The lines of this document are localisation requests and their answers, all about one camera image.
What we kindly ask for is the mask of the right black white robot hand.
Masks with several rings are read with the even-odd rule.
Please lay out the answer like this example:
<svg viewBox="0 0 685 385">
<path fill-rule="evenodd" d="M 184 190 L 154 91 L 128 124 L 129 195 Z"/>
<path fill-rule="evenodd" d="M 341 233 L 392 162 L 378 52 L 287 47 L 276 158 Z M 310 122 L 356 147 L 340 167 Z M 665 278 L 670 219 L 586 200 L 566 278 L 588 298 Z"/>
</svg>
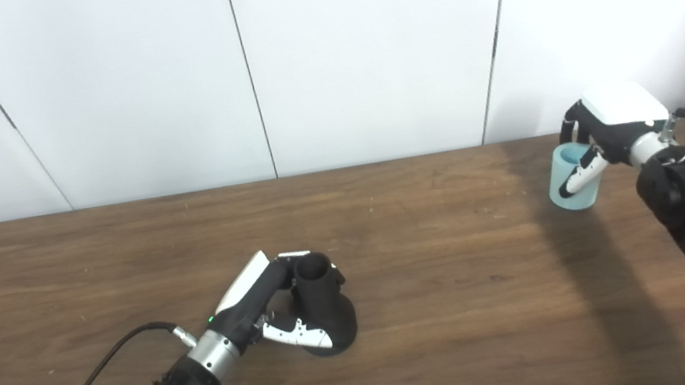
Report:
<svg viewBox="0 0 685 385">
<path fill-rule="evenodd" d="M 669 123 L 670 113 L 664 104 L 633 81 L 589 87 L 562 118 L 559 143 L 586 147 L 557 194 L 572 198 L 606 166 L 640 167 L 674 146 Z"/>
</svg>

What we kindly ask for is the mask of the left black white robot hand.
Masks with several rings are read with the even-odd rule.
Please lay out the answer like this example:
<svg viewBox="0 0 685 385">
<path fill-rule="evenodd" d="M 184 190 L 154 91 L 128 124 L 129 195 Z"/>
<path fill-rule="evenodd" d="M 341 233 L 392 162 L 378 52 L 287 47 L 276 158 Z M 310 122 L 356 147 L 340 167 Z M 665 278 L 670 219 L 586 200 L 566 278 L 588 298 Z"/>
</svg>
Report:
<svg viewBox="0 0 685 385">
<path fill-rule="evenodd" d="M 207 330 L 189 353 L 221 376 L 258 342 L 303 347 L 332 356 L 349 349 L 359 330 L 353 303 L 342 293 L 345 276 L 327 254 L 258 251 L 220 301 Z"/>
</svg>

